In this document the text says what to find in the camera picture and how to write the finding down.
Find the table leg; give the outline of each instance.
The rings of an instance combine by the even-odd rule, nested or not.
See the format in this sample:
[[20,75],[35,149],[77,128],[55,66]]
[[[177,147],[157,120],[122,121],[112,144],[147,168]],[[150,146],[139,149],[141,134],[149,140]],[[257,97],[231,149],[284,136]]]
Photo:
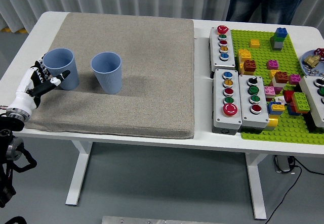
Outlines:
[[92,142],[72,141],[75,147],[79,150],[79,157],[75,166],[72,182],[69,193],[66,198],[66,205],[76,206],[79,200],[79,195],[83,183],[83,178],[86,173],[88,159],[92,147]]
[[246,153],[245,156],[247,161],[254,218],[266,220],[267,216],[265,213],[258,164],[267,156],[267,154]]

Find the robotic arm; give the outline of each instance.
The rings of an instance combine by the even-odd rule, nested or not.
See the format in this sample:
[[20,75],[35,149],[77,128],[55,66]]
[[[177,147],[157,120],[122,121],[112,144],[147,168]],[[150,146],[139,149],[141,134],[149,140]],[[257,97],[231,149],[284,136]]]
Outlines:
[[[25,172],[36,167],[37,162],[31,154],[24,148],[21,138],[13,135],[13,131],[21,131],[25,122],[31,118],[32,111],[41,103],[41,96],[56,88],[70,74],[66,70],[56,77],[51,77],[44,67],[43,61],[38,60],[27,70],[23,76],[17,91],[16,98],[11,105],[0,106],[0,110],[6,110],[0,114],[0,207],[3,208],[7,202],[16,194],[12,186],[13,170]],[[28,165],[18,167],[14,161],[24,155]],[[22,217],[13,218],[8,223],[26,223]]]

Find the white table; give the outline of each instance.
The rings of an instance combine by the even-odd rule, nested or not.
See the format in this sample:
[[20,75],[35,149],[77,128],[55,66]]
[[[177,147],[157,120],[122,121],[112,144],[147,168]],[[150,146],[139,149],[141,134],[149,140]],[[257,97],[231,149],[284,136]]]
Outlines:
[[[34,64],[35,60],[48,51],[67,14],[46,12],[41,16],[0,81],[0,104],[9,105],[13,102],[22,76]],[[193,139],[173,140],[70,132],[45,132],[26,128],[21,132],[15,133],[16,136],[20,137],[62,139],[71,140],[74,143],[79,150],[79,158],[67,196],[67,205],[76,205],[78,202],[92,142],[243,152],[246,154],[255,219],[267,218],[258,171],[258,164],[267,155],[324,156],[324,146],[320,145],[251,141],[243,140],[239,133],[235,136],[212,133],[212,80],[209,78],[208,38],[211,27],[221,24],[226,25],[230,29],[270,32],[275,32],[276,28],[279,27],[278,25],[271,24],[194,20],[196,39],[194,71],[195,132]],[[308,50],[318,47],[324,48],[324,40],[317,29],[302,26],[285,26],[285,28],[290,35],[298,57]]]

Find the cup rim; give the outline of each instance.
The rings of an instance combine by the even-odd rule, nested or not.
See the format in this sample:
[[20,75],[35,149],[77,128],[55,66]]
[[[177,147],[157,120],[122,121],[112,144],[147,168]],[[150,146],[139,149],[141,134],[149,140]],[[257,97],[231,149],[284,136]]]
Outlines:
[[[95,57],[97,57],[98,55],[101,55],[101,54],[115,54],[115,55],[117,55],[117,56],[119,57],[119,60],[120,60],[120,63],[119,63],[119,65],[117,66],[117,68],[114,69],[113,71],[109,71],[109,72],[100,72],[100,71],[95,70],[95,69],[93,68],[93,66],[92,66],[92,61],[93,61],[93,59],[94,59]],[[96,54],[96,55],[91,59],[91,63],[90,63],[90,65],[91,65],[92,70],[94,70],[96,73],[99,73],[99,74],[109,74],[109,73],[113,73],[113,72],[115,72],[116,70],[118,70],[118,69],[122,66],[122,59],[121,59],[120,55],[117,54],[117,53],[115,53],[115,52],[112,52],[112,51],[105,51],[105,52],[101,52],[101,53],[99,53],[99,54]]]
[[[72,54],[72,60],[71,60],[68,64],[66,64],[65,66],[62,66],[62,67],[55,67],[55,68],[53,68],[53,67],[49,67],[49,66],[47,66],[47,65],[45,64],[45,62],[44,62],[44,58],[45,58],[45,56],[46,56],[49,52],[52,52],[52,51],[55,51],[55,50],[62,50],[62,49],[71,52],[71,54]],[[74,60],[74,53],[73,53],[72,50],[70,50],[70,49],[68,49],[68,48],[55,48],[55,49],[52,49],[52,50],[48,51],[48,52],[44,55],[44,57],[43,57],[43,64],[44,64],[44,66],[45,66],[46,68],[48,68],[48,69],[52,69],[52,70],[59,70],[59,69],[62,69],[62,68],[64,68],[64,67],[69,66],[69,65],[73,62],[73,60]]]

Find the red button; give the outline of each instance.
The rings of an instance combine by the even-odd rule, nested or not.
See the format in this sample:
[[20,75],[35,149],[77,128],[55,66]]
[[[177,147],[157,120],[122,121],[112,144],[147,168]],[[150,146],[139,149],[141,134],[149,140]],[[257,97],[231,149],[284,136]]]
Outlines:
[[234,90],[233,89],[231,89],[230,87],[228,87],[228,88],[225,88],[224,89],[224,91],[223,91],[223,95],[224,96],[233,96],[233,93],[234,93]]
[[258,104],[254,104],[254,105],[252,105],[252,106],[250,107],[250,111],[251,111],[251,113],[253,113],[253,114],[260,114],[260,113],[261,113],[261,110],[262,110],[262,108],[261,108],[261,106],[258,105]]
[[223,47],[223,46],[226,47],[227,46],[227,42],[225,40],[221,40],[221,41],[219,41],[218,45],[221,46],[221,47]]
[[219,34],[226,34],[227,31],[228,31],[228,28],[225,25],[220,25],[217,27],[217,32]]
[[225,104],[223,111],[227,116],[233,116],[237,113],[237,107],[235,104]]

